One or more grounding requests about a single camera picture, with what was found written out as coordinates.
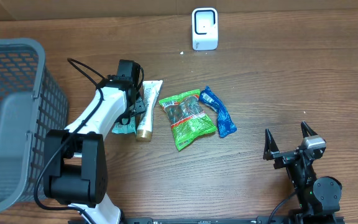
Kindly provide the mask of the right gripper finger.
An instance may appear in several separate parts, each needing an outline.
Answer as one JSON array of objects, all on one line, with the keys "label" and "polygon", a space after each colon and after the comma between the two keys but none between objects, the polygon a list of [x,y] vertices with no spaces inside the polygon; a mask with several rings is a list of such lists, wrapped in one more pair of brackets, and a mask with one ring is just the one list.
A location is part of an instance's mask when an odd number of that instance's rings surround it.
[{"label": "right gripper finger", "polygon": [[308,126],[306,121],[301,122],[301,132],[304,138],[317,135],[317,133]]},{"label": "right gripper finger", "polygon": [[277,147],[277,144],[268,128],[265,129],[265,147],[264,147],[264,160],[272,160],[275,159],[276,154],[280,151]]}]

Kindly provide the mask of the white tube gold cap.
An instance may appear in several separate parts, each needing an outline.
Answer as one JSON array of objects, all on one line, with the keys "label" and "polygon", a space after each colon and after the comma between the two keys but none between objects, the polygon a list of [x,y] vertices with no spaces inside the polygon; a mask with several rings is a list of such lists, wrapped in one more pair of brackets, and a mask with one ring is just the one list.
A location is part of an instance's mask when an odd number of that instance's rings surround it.
[{"label": "white tube gold cap", "polygon": [[154,106],[162,87],[162,80],[143,82],[145,113],[142,115],[137,127],[136,139],[138,141],[151,141],[154,119]]}]

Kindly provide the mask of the blue snack packet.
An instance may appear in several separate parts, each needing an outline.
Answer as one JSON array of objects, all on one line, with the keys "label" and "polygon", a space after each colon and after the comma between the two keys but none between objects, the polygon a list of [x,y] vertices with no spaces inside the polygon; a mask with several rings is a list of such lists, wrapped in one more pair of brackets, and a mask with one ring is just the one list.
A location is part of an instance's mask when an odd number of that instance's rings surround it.
[{"label": "blue snack packet", "polygon": [[218,114],[217,125],[221,138],[225,138],[229,134],[237,131],[237,127],[232,121],[224,103],[213,93],[209,86],[206,86],[205,89],[201,91],[199,101]]}]

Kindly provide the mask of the teal small packet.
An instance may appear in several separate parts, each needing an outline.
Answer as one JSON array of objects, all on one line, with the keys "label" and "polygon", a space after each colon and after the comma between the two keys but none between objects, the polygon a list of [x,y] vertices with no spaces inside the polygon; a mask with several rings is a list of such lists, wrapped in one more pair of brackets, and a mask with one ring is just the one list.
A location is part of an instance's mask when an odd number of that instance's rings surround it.
[{"label": "teal small packet", "polygon": [[122,119],[114,124],[112,129],[113,134],[131,134],[136,133],[135,118]]}]

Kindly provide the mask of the green red snack bag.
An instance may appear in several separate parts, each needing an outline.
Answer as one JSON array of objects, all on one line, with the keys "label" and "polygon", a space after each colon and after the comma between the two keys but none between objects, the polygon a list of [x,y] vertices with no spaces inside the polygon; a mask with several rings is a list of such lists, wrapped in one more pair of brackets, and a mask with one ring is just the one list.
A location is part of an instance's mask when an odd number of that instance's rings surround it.
[{"label": "green red snack bag", "polygon": [[178,151],[196,138],[212,134],[217,127],[199,104],[200,89],[161,99],[158,103],[167,114]]}]

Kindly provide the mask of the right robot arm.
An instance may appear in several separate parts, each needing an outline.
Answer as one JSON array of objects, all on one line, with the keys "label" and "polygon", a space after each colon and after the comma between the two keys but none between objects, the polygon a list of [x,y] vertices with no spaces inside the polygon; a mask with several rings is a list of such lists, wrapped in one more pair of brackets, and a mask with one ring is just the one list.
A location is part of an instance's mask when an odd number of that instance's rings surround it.
[{"label": "right robot arm", "polygon": [[299,209],[288,212],[287,223],[339,223],[336,218],[340,211],[342,184],[334,177],[318,178],[313,162],[322,158],[326,150],[326,141],[313,131],[306,122],[301,122],[303,140],[293,151],[281,152],[269,129],[265,130],[263,159],[273,160],[274,168],[284,168],[293,184]]}]

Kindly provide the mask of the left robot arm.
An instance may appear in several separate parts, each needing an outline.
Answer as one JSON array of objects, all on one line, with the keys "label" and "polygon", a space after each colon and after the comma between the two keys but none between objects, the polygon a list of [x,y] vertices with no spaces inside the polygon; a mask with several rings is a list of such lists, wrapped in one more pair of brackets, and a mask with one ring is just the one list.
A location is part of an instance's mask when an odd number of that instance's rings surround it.
[{"label": "left robot arm", "polygon": [[94,82],[95,96],[82,114],[45,138],[44,169],[34,188],[43,210],[73,210],[86,223],[125,223],[120,208],[107,195],[108,168],[104,140],[116,123],[127,125],[145,112],[139,90],[143,68],[119,61],[117,73]]}]

